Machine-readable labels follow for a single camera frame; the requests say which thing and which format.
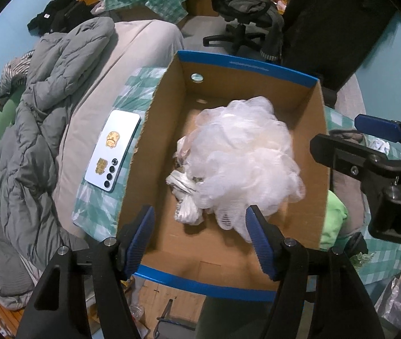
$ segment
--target yellow cartoon sticker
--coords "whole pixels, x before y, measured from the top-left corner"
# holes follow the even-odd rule
[[[113,149],[117,146],[117,142],[120,139],[120,135],[116,131],[111,131],[106,137],[106,146]]]
[[[97,162],[97,168],[95,169],[95,173],[103,174],[105,172],[105,168],[108,165],[108,161],[106,159],[100,158]]]

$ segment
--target striped fabric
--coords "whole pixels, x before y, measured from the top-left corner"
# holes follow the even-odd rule
[[[14,88],[26,83],[33,53],[34,50],[26,52],[23,56],[14,58],[4,66],[0,77],[0,110],[9,100]]]

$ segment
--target gray blanket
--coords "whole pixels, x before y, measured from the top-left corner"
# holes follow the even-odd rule
[[[87,243],[61,228],[52,191],[58,153],[70,114],[114,32],[110,18],[86,21],[68,34],[44,36],[28,71],[16,122],[0,141],[0,217],[5,237],[23,257],[44,270],[62,246]]]

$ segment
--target mattress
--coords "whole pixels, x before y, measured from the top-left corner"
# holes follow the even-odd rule
[[[167,67],[183,49],[183,36],[174,24],[159,20],[116,23],[117,35],[105,48],[86,95],[75,108],[59,147],[58,182],[53,192],[64,229],[89,236],[71,220],[78,187],[112,105],[130,75],[140,67]]]

